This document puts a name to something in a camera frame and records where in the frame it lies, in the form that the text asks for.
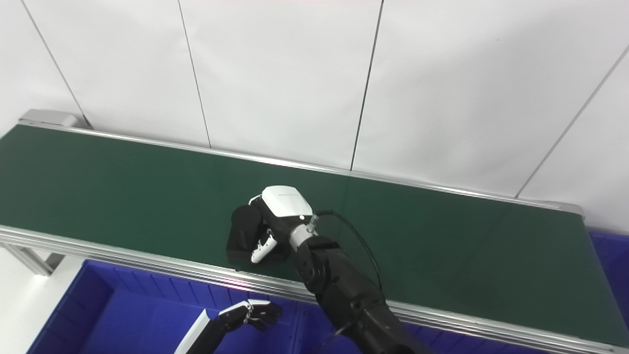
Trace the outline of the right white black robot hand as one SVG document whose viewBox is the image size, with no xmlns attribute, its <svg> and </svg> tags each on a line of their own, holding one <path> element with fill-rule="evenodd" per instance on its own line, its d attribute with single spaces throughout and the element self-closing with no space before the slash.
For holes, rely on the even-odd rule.
<svg viewBox="0 0 629 354">
<path fill-rule="evenodd" d="M 315 235 L 309 227 L 313 209 L 294 187 L 268 186 L 249 200 L 249 206 L 260 213 L 262 228 L 250 258 L 253 264 L 260 264 L 279 246 L 290 245 L 297 252 L 305 240 Z"/>
</svg>

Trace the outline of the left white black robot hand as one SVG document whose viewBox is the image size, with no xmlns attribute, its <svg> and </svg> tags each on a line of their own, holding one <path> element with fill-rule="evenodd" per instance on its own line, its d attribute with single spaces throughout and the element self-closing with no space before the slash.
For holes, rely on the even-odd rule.
<svg viewBox="0 0 629 354">
<path fill-rule="evenodd" d="M 218 312 L 211 318 L 203 310 L 179 342 L 176 354 L 213 354 L 229 332 L 249 325 L 267 331 L 278 323 L 283 307 L 261 299 L 240 301 Z"/>
</svg>

